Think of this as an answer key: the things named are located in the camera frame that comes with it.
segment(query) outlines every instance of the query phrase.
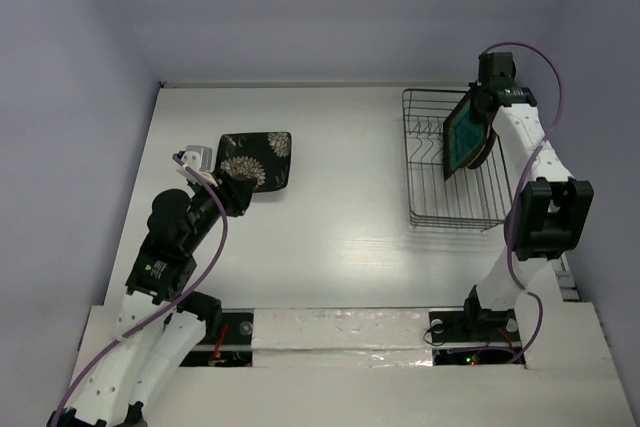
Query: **robotic arm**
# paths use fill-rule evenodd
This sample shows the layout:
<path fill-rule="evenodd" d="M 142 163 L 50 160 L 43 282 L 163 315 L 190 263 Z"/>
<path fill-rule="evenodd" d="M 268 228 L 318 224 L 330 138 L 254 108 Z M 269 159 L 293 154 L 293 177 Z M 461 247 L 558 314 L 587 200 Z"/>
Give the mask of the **robotic arm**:
<path fill-rule="evenodd" d="M 249 207 L 255 180 L 211 173 L 210 149 L 188 146 L 178 154 L 179 172 L 192 197 L 172 189 L 153 201 L 147 234 L 126 281 L 127 292 L 113 330 L 117 348 L 85 377 L 58 427 L 143 427 L 153 403 L 182 359 L 203 338 L 217 339 L 222 327 L 218 299 L 192 292 L 130 337 L 124 334 L 143 319 L 175 303 L 196 268 L 193 253 L 220 218 L 220 211 L 187 167 L 209 182 L 229 217 Z M 49 426 L 53 424 L 55 413 Z"/>
<path fill-rule="evenodd" d="M 490 126 L 491 135 L 500 137 L 515 171 L 524 172 L 545 133 L 533 94 L 515 83 L 512 54 L 482 54 L 478 82 L 470 87 L 463 101 L 470 102 L 471 121 Z M 487 277 L 473 287 L 463 312 L 431 315 L 432 325 L 436 319 L 442 323 L 432 334 L 434 341 L 485 342 L 514 318 L 522 286 L 526 288 L 541 269 L 577 246 L 593 199 L 591 184 L 575 180 L 548 142 L 522 181 L 521 193 L 505 221 L 502 254 Z M 513 271 L 521 285 L 509 272 L 509 240 L 516 257 Z"/>

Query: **dish rack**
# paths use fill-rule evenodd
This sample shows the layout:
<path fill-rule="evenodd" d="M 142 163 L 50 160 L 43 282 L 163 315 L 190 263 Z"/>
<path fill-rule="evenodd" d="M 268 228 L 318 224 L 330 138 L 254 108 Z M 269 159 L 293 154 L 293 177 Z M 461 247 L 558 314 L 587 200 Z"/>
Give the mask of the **dish rack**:
<path fill-rule="evenodd" d="M 511 208 L 500 138 L 479 168 L 460 169 L 444 180 L 443 124 L 465 93 L 442 89 L 402 93 L 409 222 L 414 227 L 484 231 L 502 224 Z"/>

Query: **gray wall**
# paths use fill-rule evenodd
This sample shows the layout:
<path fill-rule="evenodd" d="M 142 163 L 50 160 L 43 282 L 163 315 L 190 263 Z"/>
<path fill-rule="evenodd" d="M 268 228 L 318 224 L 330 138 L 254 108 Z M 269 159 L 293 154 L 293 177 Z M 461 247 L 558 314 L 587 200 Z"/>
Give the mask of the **gray wall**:
<path fill-rule="evenodd" d="M 112 0 L 0 11 L 0 423 L 44 426 L 102 301 L 157 83 Z"/>
<path fill-rule="evenodd" d="M 163 80 L 472 79 L 562 0 L 121 0 Z"/>
<path fill-rule="evenodd" d="M 640 420 L 640 0 L 569 0 L 539 46 L 564 74 L 567 111 L 553 141 L 595 199 L 571 268 L 595 303 L 618 372 Z M 532 61 L 523 75 L 553 117 L 557 88 Z"/>

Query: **red wire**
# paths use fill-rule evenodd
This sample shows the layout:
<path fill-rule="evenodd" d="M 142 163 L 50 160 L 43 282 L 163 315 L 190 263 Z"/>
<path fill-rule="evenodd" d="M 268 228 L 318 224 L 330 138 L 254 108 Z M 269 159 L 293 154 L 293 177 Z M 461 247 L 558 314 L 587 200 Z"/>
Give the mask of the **red wire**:
<path fill-rule="evenodd" d="M 513 347 L 513 342 L 511 341 L 511 337 L 509 337 L 509 334 L 507 334 L 502 328 L 498 328 L 498 333 L 506 339 L 506 341 L 509 343 L 509 347 L 515 353 L 516 349 Z"/>
<path fill-rule="evenodd" d="M 213 355 L 209 359 L 209 362 L 220 358 L 219 350 L 220 350 L 220 346 L 224 343 L 224 337 L 225 335 L 227 335 L 227 330 L 229 330 L 229 326 L 225 324 L 225 326 L 222 328 L 222 332 L 220 333 L 220 338 L 218 339 L 215 347 L 213 348 Z"/>

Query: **black plate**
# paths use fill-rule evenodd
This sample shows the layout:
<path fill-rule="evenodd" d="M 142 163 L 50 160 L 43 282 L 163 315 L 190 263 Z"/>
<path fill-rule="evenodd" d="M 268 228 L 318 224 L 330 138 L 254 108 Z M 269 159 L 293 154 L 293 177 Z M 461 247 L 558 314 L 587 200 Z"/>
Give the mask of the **black plate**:
<path fill-rule="evenodd" d="M 253 177 L 255 192 L 274 192 L 289 183 L 291 134 L 289 132 L 250 132 L 220 137 L 216 169 L 234 178 Z"/>

